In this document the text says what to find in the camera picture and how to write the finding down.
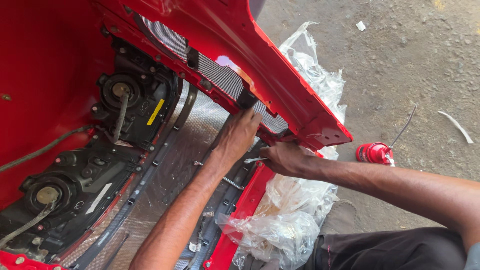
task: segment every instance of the trouser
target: trouser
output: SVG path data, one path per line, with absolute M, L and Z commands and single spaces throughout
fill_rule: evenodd
M 320 235 L 299 270 L 463 270 L 462 238 L 446 228 Z M 243 270 L 259 270 L 252 258 Z

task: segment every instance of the gray ground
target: gray ground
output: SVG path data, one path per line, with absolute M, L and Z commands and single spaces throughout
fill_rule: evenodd
M 306 21 L 319 23 L 308 27 L 319 63 L 346 80 L 340 104 L 354 142 L 339 146 L 340 160 L 354 161 L 360 144 L 391 142 L 417 102 L 395 145 L 397 166 L 480 180 L 480 0 L 267 0 L 258 24 L 279 46 Z M 358 233 L 437 225 L 352 190 L 338 196 L 356 204 Z

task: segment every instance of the man's right hand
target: man's right hand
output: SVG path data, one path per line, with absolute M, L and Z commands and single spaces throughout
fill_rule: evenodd
M 321 159 L 294 143 L 282 142 L 276 142 L 272 147 L 261 148 L 260 157 L 268 158 L 263 162 L 274 172 L 299 178 L 308 177 L 308 171 L 311 171 L 309 164 L 312 159 Z

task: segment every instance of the clear plastic sheet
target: clear plastic sheet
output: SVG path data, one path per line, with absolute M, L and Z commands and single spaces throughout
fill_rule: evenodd
M 316 43 L 307 31 L 307 27 L 311 24 L 317 23 L 302 24 L 278 49 L 343 124 L 347 106 L 338 104 L 345 84 L 342 79 L 342 70 L 338 73 L 328 72 L 318 64 Z M 336 160 L 338 154 L 335 149 L 335 146 L 324 147 L 319 152 L 326 159 Z
M 241 269 L 248 253 L 283 270 L 303 265 L 313 251 L 325 216 L 337 197 L 336 185 L 277 174 L 266 185 L 254 215 L 243 220 L 220 214 L 222 232 L 239 245 L 233 263 Z

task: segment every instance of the white label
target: white label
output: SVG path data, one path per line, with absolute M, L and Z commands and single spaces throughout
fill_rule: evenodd
M 188 246 L 188 249 L 193 251 L 193 252 L 196 252 L 197 251 L 197 245 L 195 245 L 194 243 L 190 242 L 190 245 Z
M 133 147 L 131 144 L 129 144 L 127 142 L 124 142 L 124 141 L 120 141 L 120 140 L 118 140 L 115 144 L 116 145 L 121 145 L 121 146 Z
M 100 191 L 100 194 L 98 194 L 98 196 L 96 197 L 95 201 L 93 201 L 92 205 L 90 206 L 90 208 L 87 210 L 87 212 L 85 213 L 86 214 L 90 214 L 91 212 L 93 212 L 93 210 L 95 210 L 95 207 L 97 206 L 97 204 L 100 202 L 100 200 L 103 198 L 103 195 L 105 195 L 105 193 L 107 193 L 107 190 L 108 188 L 112 185 L 112 183 L 108 183 L 106 184 L 102 191 Z

